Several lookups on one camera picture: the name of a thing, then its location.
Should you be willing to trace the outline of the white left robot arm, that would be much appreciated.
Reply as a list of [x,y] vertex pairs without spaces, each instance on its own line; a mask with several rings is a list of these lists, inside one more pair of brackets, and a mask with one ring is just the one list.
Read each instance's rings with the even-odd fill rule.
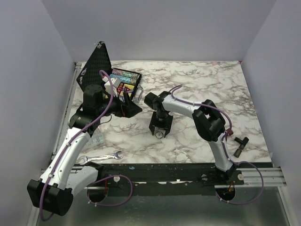
[[34,207],[39,208],[40,218],[47,221],[43,212],[64,216],[70,209],[73,198],[87,185],[99,186],[111,176],[104,175],[97,163],[85,163],[80,172],[70,173],[79,153],[90,140],[104,116],[132,118],[142,108],[132,101],[128,93],[125,100],[109,94],[112,87],[88,85],[83,92],[83,103],[72,116],[65,140],[58,153],[38,180],[30,180],[27,191]]

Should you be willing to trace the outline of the black poker set case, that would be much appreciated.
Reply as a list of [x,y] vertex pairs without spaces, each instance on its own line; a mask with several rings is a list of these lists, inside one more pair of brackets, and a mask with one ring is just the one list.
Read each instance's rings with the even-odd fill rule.
[[133,90],[130,99],[139,102],[143,93],[143,87],[141,86],[142,75],[125,69],[113,68],[105,43],[100,41],[95,45],[96,48],[77,76],[77,83],[81,90],[84,91],[88,85],[95,84],[104,87],[108,79],[102,78],[99,74],[100,70],[104,70],[110,78],[119,78],[121,80],[121,84],[117,89],[117,97],[120,101],[125,101],[123,90],[124,87],[129,87]]

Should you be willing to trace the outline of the red triangular dealer button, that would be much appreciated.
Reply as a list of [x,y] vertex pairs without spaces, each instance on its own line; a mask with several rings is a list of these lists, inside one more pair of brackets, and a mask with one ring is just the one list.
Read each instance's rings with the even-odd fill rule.
[[130,89],[129,87],[124,87],[123,92],[126,92],[130,96],[132,94],[133,90]]

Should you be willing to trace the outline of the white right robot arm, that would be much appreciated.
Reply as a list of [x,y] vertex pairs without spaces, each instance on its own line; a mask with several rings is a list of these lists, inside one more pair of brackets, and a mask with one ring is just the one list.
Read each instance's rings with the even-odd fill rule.
[[191,118],[199,136],[209,143],[214,155],[215,166],[219,170],[216,173],[217,181],[225,185],[233,180],[234,176],[230,170],[233,164],[226,157],[226,145],[222,142],[226,132],[225,120],[211,100],[193,103],[164,91],[158,96],[150,92],[146,95],[144,103],[154,111],[149,129],[158,139],[166,137],[171,130],[173,116],[170,113]]

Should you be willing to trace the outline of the blue white poker chip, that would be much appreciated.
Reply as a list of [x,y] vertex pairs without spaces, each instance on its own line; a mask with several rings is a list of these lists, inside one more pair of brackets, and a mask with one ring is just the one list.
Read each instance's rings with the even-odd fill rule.
[[157,139],[162,139],[164,137],[163,133],[161,131],[156,132],[155,137]]

